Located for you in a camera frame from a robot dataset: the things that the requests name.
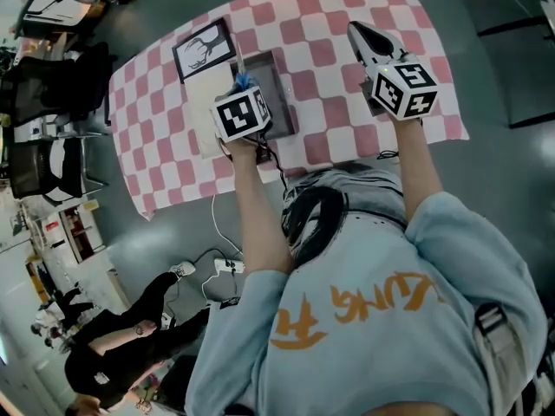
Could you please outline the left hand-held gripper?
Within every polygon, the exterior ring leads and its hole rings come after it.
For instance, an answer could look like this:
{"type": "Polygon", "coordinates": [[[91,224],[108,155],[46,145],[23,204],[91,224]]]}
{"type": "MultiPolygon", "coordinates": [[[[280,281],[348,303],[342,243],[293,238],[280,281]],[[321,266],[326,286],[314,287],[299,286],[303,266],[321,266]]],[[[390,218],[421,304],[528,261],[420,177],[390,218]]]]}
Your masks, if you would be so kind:
{"type": "Polygon", "coordinates": [[[211,112],[217,135],[224,142],[260,132],[271,121],[271,110],[260,86],[215,101],[211,112]]]}

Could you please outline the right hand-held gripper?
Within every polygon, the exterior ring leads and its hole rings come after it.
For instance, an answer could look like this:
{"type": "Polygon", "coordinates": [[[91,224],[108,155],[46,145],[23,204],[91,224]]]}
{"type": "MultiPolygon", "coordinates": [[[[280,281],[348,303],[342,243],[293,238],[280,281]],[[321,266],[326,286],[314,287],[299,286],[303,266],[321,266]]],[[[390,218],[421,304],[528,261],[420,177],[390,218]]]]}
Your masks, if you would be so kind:
{"type": "Polygon", "coordinates": [[[361,85],[374,116],[389,114],[396,120],[414,120],[430,115],[438,101],[434,75],[400,40],[376,26],[350,22],[347,35],[356,59],[364,66],[361,85]],[[369,65],[370,57],[400,57],[369,65]]]}

